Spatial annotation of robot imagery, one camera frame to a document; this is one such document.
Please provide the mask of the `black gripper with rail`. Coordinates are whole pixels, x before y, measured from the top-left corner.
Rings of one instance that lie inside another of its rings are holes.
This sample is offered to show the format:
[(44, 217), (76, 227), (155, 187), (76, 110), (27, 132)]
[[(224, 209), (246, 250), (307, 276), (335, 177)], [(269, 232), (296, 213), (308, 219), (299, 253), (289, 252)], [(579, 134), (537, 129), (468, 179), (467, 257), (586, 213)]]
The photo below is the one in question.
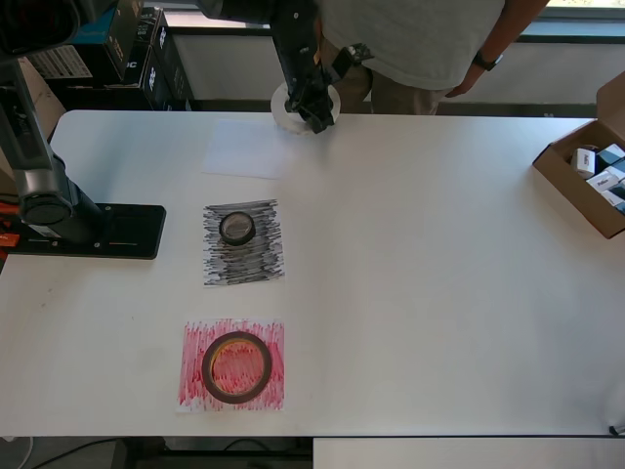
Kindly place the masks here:
[(286, 69), (285, 80), (288, 113), (306, 115), (315, 134), (335, 124), (337, 108), (329, 95), (329, 87), (337, 80), (337, 72), (332, 67), (314, 67), (308, 71)]

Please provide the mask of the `person's left hand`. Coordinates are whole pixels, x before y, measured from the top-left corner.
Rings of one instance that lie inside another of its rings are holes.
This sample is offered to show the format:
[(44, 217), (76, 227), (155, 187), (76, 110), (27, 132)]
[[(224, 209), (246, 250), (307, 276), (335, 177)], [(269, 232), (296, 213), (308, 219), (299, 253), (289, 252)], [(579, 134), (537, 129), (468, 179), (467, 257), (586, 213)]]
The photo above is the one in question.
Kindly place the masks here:
[(445, 94), (446, 98), (455, 98), (468, 93), (486, 73), (486, 70), (478, 65), (471, 65), (462, 82)]

